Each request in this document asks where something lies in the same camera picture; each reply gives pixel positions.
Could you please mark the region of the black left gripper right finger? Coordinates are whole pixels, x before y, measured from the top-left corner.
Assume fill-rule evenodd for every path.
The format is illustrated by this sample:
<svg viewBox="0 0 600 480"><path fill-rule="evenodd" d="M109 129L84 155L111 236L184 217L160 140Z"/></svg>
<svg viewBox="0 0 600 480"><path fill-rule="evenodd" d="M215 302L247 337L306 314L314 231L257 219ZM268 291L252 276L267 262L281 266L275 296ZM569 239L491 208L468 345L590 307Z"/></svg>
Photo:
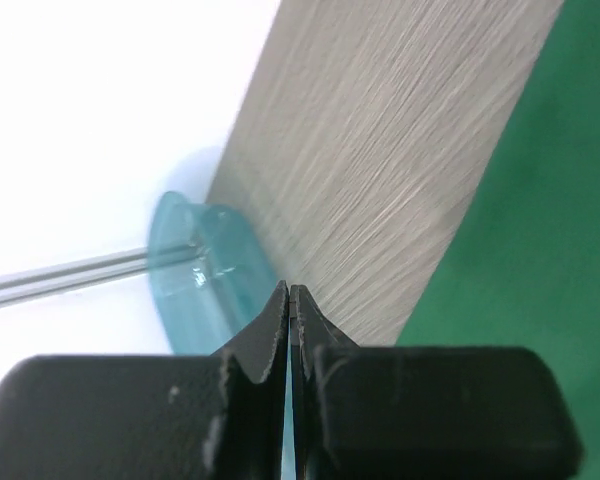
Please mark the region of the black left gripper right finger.
<svg viewBox="0 0 600 480"><path fill-rule="evenodd" d="M570 479L583 445L521 347L363 347L308 288L289 299L300 479Z"/></svg>

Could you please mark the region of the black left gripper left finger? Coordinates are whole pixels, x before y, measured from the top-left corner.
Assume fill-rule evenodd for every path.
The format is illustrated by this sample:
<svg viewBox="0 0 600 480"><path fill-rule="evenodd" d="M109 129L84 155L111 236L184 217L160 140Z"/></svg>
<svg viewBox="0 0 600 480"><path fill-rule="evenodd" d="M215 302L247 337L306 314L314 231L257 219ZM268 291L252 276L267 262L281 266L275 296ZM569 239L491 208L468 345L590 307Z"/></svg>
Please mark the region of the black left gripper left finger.
<svg viewBox="0 0 600 480"><path fill-rule="evenodd" d="M289 291L202 356L36 356L0 382L0 479L277 479Z"/></svg>

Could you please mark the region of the green t shirt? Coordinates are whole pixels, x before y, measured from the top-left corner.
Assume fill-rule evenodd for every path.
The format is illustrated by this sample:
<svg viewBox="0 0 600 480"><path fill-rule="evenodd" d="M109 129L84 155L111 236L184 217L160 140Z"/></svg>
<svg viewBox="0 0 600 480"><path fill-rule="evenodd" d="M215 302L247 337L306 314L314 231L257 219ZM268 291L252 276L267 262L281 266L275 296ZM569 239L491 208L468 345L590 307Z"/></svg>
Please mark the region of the green t shirt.
<svg viewBox="0 0 600 480"><path fill-rule="evenodd" d="M600 1L563 5L399 341L521 344L600 388Z"/></svg>

